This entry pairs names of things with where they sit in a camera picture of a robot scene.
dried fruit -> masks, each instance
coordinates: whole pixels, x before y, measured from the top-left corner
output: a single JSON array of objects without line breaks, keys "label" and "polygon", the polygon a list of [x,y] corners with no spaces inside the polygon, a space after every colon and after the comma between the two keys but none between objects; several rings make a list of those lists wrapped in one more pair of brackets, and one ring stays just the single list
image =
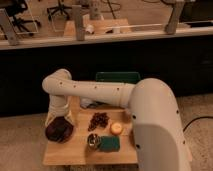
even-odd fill
[{"label": "dried fruit", "polygon": [[93,131],[97,128],[97,126],[106,128],[108,125],[109,117],[107,113],[95,113],[90,120],[90,125],[88,131]]}]

green sponge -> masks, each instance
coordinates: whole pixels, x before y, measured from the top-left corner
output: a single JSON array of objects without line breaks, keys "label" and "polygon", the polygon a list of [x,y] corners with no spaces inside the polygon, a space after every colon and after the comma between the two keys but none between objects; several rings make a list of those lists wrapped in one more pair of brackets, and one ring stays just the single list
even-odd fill
[{"label": "green sponge", "polygon": [[102,136],[101,144],[99,147],[100,151],[119,151],[120,149],[120,140],[116,136]]}]

wooden block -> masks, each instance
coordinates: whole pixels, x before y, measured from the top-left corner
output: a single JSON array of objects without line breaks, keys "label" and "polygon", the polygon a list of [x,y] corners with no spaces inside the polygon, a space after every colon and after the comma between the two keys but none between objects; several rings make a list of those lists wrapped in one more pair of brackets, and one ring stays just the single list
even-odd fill
[{"label": "wooden block", "polygon": [[[132,135],[132,124],[130,118],[126,118],[123,109],[102,107],[99,109],[81,109],[79,99],[71,98],[71,110],[76,118],[77,125],[72,138],[64,143],[58,144],[48,142],[44,154],[45,165],[86,165],[86,164],[132,164],[137,163],[137,155]],[[87,147],[87,137],[90,119],[95,112],[107,112],[110,117],[108,127],[96,128],[93,133],[100,136],[110,134],[110,124],[119,121],[124,130],[120,137],[119,152],[100,152]]]}]

small metal bowl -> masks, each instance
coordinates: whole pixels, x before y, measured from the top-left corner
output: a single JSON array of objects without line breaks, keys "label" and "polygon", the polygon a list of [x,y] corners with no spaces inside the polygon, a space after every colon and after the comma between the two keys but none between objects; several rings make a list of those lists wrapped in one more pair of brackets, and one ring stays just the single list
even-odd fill
[{"label": "small metal bowl", "polygon": [[101,138],[97,134],[90,134],[87,138],[87,144],[91,149],[98,149],[101,144]]}]

gray floor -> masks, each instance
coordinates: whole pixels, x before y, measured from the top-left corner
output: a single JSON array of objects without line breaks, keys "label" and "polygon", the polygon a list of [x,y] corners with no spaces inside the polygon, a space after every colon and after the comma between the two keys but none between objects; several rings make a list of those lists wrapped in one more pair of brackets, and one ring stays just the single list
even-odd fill
[{"label": "gray floor", "polygon": [[[213,116],[213,94],[177,98],[183,125],[197,116]],[[66,171],[42,165],[46,114],[0,118],[0,170]],[[213,170],[213,120],[199,120],[185,132],[192,152],[192,171]],[[136,171],[136,165],[72,166],[72,171]]]}]

